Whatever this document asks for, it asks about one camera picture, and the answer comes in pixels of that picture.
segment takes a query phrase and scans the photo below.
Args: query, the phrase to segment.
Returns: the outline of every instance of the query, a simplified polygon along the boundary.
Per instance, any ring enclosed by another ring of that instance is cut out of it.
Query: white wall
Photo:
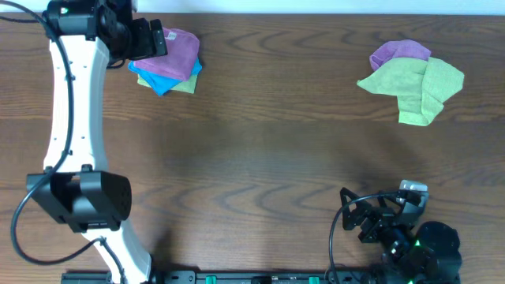
[[[37,12],[48,0],[14,0]],[[505,15],[505,0],[138,0],[139,12]],[[15,9],[0,6],[0,11]]]

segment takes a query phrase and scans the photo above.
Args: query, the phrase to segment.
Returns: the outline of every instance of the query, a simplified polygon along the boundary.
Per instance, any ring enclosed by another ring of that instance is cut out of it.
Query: wooden table
[[[204,64],[195,95],[162,98],[127,68],[107,72],[110,172],[131,181],[130,218],[158,264],[324,271],[339,190],[369,194],[406,178],[430,188],[422,221],[458,230],[463,282],[503,282],[503,17],[142,17],[195,33]],[[415,39],[466,75],[428,127],[397,123],[395,98],[356,85],[372,72],[368,56],[395,39]],[[103,270],[95,250],[57,267],[24,263],[12,250],[8,228],[25,175],[42,170],[47,150],[53,77],[42,28],[2,22],[0,41],[0,282]],[[358,233],[339,226],[337,262],[380,261],[381,247],[362,245]],[[19,234],[30,254],[48,259],[85,243],[33,202]]]

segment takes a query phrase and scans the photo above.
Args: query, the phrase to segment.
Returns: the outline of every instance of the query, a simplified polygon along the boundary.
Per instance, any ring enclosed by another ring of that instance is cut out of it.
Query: light green towel
[[[437,59],[393,58],[357,85],[372,94],[398,97],[398,122],[429,125],[443,102],[461,91],[465,75]]]
[[[137,76],[138,76],[137,83],[139,85],[142,85],[142,86],[145,86],[148,88],[151,87],[151,85],[149,85],[149,83],[146,80],[144,80],[140,75],[137,74]],[[187,92],[189,94],[194,94],[197,77],[198,77],[197,75],[191,75],[187,81],[182,81],[181,83],[176,84],[171,89],[171,91],[180,91],[180,92]]]

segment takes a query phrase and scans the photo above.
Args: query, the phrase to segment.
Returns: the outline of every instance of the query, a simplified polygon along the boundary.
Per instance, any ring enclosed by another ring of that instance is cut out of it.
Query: cloth
[[[465,75],[437,58],[394,58],[357,85],[372,94],[398,97],[398,122],[429,125],[443,103],[463,88]]]
[[[373,71],[376,71],[392,58],[417,58],[428,61],[431,54],[428,48],[410,39],[390,41],[370,55],[370,65]]]
[[[142,78],[139,74],[137,74],[137,76],[138,76],[137,83],[139,85],[142,85],[142,86],[145,86],[145,87],[148,87],[148,88],[151,87],[151,85],[146,80],[144,80],[144,78]],[[189,80],[182,81],[181,83],[176,84],[171,89],[171,91],[180,91],[180,92],[187,92],[189,94],[194,94],[195,93],[195,88],[196,88],[196,79],[197,79],[197,77],[198,77],[198,75],[191,75],[189,77]]]
[[[164,95],[166,92],[168,92],[170,89],[175,87],[177,84],[181,83],[181,80],[175,80],[173,78],[163,77],[163,76],[156,75],[154,73],[150,73],[148,71],[139,69],[139,68],[135,67],[133,62],[130,62],[128,64],[128,69],[134,73],[137,73],[144,80],[146,80],[148,82],[148,84],[152,87],[152,89],[155,91],[155,93],[159,96]],[[191,71],[191,74],[198,75],[198,73],[200,73],[201,70],[202,70],[202,65],[200,64],[200,61],[197,58],[194,66],[193,66],[193,70]]]
[[[163,34],[167,54],[138,60],[133,65],[160,76],[188,80],[195,65],[200,41],[194,34],[176,28],[163,28]]]

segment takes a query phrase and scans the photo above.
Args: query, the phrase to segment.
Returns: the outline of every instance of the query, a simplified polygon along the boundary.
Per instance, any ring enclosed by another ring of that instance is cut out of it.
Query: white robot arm
[[[58,173],[79,173],[82,166],[107,171],[107,157],[103,146],[102,102],[103,82],[109,64],[109,50],[101,39],[86,40],[84,35],[64,35],[60,40],[65,47],[70,68],[75,77],[74,123],[71,142],[72,155],[58,169]],[[55,43],[50,43],[54,68],[53,124],[44,169],[54,166],[65,145],[68,117],[68,95],[62,56]],[[109,228],[87,230],[82,235],[89,241],[105,237],[107,244],[120,259],[128,283],[146,282],[151,270],[151,256],[137,239],[129,220],[121,222],[119,230]],[[106,249],[95,243],[100,255],[112,273],[112,281],[120,282],[118,267]]]
[[[54,105],[50,144],[44,170],[58,163],[65,150],[69,107],[73,108],[73,134],[69,154],[33,199],[59,223],[92,241],[106,240],[119,259],[118,270],[110,252],[96,242],[114,283],[121,272],[130,284],[147,282],[151,256],[142,247],[128,220],[131,188],[126,177],[107,173],[103,146],[103,84],[107,67],[119,60],[149,58],[166,54],[161,23],[132,19],[131,0],[52,1],[47,23],[58,33],[73,80],[73,105],[69,106],[66,71],[61,51],[50,41],[54,69]],[[28,190],[44,174],[27,177]]]

